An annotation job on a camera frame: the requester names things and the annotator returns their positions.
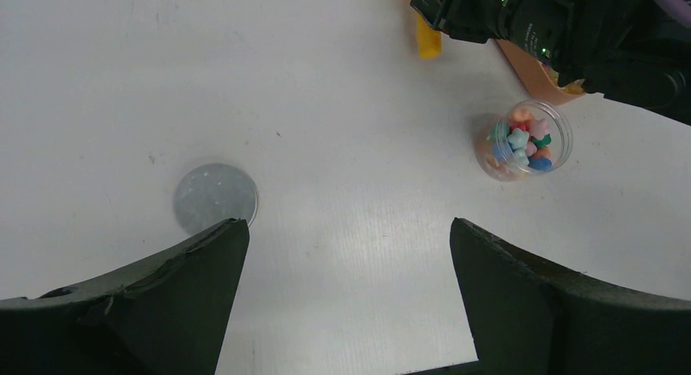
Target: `yellow object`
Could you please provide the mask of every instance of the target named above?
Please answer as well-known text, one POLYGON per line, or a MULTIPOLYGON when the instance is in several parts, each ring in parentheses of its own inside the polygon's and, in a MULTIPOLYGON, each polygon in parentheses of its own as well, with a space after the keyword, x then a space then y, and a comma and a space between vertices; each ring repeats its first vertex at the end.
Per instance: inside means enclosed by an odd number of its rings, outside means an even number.
POLYGON ((433 59, 442 54, 442 34, 432 30, 422 16, 417 16, 417 54, 423 59, 433 59))

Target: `open jar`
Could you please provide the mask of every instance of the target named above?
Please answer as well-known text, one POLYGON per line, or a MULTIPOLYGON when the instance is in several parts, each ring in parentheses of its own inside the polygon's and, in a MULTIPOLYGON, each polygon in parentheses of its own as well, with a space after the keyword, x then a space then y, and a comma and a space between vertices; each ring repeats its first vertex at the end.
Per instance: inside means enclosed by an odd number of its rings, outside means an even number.
POLYGON ((475 138, 475 156, 492 178, 510 182, 546 174, 571 154, 573 133, 564 113, 538 100, 520 102, 491 118, 475 138))

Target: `candy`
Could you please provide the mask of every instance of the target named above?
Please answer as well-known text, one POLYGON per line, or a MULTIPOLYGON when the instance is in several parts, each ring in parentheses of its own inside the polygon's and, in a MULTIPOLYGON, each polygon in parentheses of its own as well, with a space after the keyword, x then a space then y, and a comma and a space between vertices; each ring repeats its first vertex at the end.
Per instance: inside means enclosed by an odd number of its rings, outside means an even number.
POLYGON ((536 153, 533 154, 532 158, 537 159, 539 157, 546 157, 552 159, 552 153, 549 151, 548 147, 540 148, 536 153))
POLYGON ((547 122, 547 118, 533 121, 530 124, 530 135, 535 137, 537 140, 544 139, 544 137, 550 133, 551 131, 549 129, 549 122, 547 122))
POLYGON ((523 148, 513 151, 513 161, 519 165, 529 165, 530 161, 526 155, 526 150, 523 148))
POLYGON ((520 129, 523 130, 524 132, 528 131, 528 123, 527 122, 521 122, 520 124, 515 124, 511 125, 509 128, 513 132, 514 129, 520 129))
POLYGON ((538 157, 537 159, 529 157, 528 161, 530 162, 528 167, 533 170, 547 171, 552 168, 552 161, 546 157, 538 157))
POLYGON ((536 139, 535 137, 533 137, 530 139, 530 141, 532 141, 537 148, 544 148, 552 142, 552 136, 546 135, 544 136, 544 139, 536 139))
POLYGON ((535 116, 527 108, 517 108, 511 113, 511 120, 515 122, 528 122, 534 119, 535 116))
POLYGON ((497 140, 503 138, 510 133, 510 129, 505 122, 497 122, 492 126, 492 132, 490 132, 490 139, 497 140))
POLYGON ((506 140, 509 144, 511 144, 511 149, 516 150, 525 148, 528 144, 529 138, 530 134, 528 132, 524 132, 520 129, 514 129, 513 132, 506 137, 506 140))
POLYGON ((511 151, 511 146, 508 143, 494 143, 492 145, 492 156, 498 161, 506 161, 506 155, 511 151))
POLYGON ((529 141, 528 144, 526 144, 526 155, 532 157, 536 152, 538 152, 538 148, 532 141, 529 141))

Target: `orange container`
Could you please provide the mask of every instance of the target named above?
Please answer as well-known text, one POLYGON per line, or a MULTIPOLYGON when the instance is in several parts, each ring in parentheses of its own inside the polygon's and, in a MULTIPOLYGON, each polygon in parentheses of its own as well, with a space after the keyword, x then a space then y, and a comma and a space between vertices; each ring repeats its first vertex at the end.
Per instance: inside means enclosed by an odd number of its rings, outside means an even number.
POLYGON ((542 64, 520 47, 505 40, 498 39, 496 42, 508 62, 511 63, 513 70, 516 71, 518 78, 521 79, 523 86, 528 90, 528 94, 533 98, 559 105, 585 95, 585 93, 571 94, 555 86, 542 64))

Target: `purple tube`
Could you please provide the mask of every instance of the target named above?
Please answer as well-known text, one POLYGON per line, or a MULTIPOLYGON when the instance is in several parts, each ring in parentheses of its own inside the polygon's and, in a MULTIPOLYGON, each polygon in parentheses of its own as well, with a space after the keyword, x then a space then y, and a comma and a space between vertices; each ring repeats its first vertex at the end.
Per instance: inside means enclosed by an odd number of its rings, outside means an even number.
POLYGON ((672 19, 691 28, 691 5, 684 0, 654 0, 672 19))

